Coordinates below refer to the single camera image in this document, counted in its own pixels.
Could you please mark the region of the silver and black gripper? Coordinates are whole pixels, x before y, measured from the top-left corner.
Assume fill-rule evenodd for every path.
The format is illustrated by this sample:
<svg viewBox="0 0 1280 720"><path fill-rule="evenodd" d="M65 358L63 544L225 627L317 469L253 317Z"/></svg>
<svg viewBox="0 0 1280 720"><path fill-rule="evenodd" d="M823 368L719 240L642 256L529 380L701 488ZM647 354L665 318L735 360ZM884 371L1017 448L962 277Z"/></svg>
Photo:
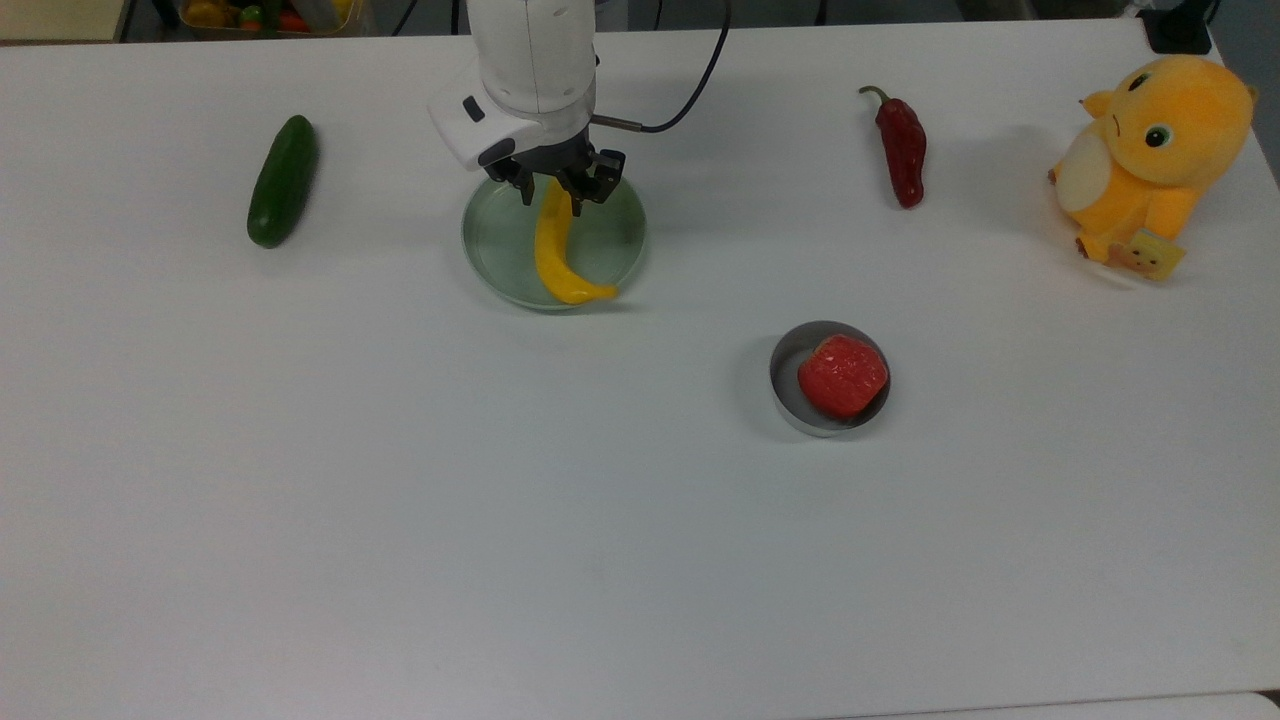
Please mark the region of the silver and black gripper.
<svg viewBox="0 0 1280 720"><path fill-rule="evenodd" d="M581 217L586 202L603 204L612 195L626 160L625 152L596 149L586 135L576 135L561 143L495 160L486 165L486 173L493 181L516 187L526 208L532 205L536 192L534 176L556 178L570 190L572 217Z"/></svg>

